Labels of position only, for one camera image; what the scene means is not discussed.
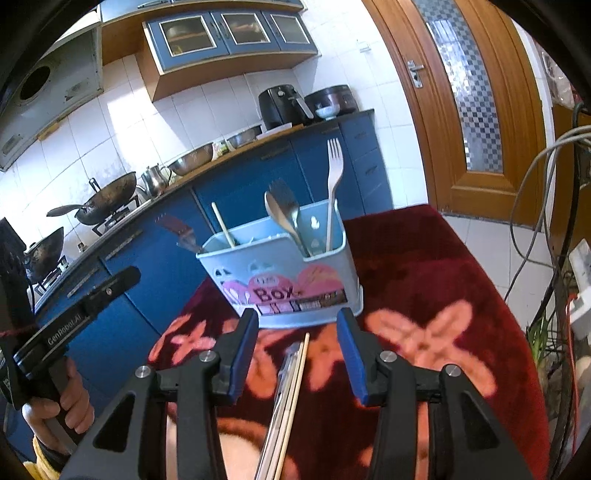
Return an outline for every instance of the metal teapot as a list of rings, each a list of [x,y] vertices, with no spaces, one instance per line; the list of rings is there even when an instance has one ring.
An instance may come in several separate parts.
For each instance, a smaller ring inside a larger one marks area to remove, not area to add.
[[[142,173],[142,180],[144,181],[145,188],[141,186],[137,186],[136,188],[146,199],[156,198],[164,193],[166,187],[170,184],[170,178],[172,176],[173,172],[171,171],[168,179],[166,179],[158,165],[148,167],[146,168],[146,171]]]

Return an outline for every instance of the metal screw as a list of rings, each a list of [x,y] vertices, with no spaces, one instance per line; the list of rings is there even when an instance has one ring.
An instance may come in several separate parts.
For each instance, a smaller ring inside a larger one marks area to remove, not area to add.
[[[381,354],[379,354],[379,357],[387,364],[391,364],[392,362],[396,361],[398,355],[396,355],[394,352],[391,352],[390,350],[384,350]]]
[[[135,370],[135,376],[138,378],[146,378],[150,373],[152,369],[148,365],[142,365]]]
[[[457,365],[446,365],[445,373],[450,377],[459,377],[462,374],[462,369]]]
[[[205,350],[199,354],[199,359],[202,362],[213,362],[217,357],[217,353],[213,350]]]

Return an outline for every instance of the fork handle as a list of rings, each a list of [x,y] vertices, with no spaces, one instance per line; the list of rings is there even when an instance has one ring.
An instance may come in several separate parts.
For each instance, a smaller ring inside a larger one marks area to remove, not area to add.
[[[326,219],[326,251],[332,250],[332,217],[335,211],[335,196],[329,194],[328,218]]]

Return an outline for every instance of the tile floor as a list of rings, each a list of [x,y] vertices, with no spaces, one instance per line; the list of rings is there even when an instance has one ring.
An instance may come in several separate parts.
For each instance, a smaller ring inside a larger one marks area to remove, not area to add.
[[[444,218],[504,297],[521,265],[521,257],[511,243],[509,225],[454,216]],[[532,234],[531,230],[515,228],[515,239],[523,253],[527,252]],[[536,238],[530,258],[550,263],[550,254],[542,233]],[[540,265],[528,263],[521,271],[507,303],[522,329],[532,322],[551,278],[552,270]]]

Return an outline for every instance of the red tablecloth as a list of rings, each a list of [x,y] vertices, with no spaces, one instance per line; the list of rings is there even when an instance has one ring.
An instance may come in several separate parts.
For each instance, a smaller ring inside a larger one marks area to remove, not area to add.
[[[423,205],[350,220],[345,227],[365,290],[360,325],[414,365],[460,365],[509,431],[534,477],[545,478],[548,427],[528,345],[495,286],[447,222]],[[222,332],[234,328],[236,318],[207,279],[154,346],[151,364],[168,368],[211,348]],[[378,409],[362,408],[353,397],[335,325],[307,331],[310,347],[282,477],[362,479]],[[218,412],[220,432],[235,440],[227,444],[235,450],[227,462],[241,458],[241,449],[261,448],[284,351],[305,332],[259,332],[243,396],[235,407]],[[426,407],[418,414],[417,479],[424,479]]]

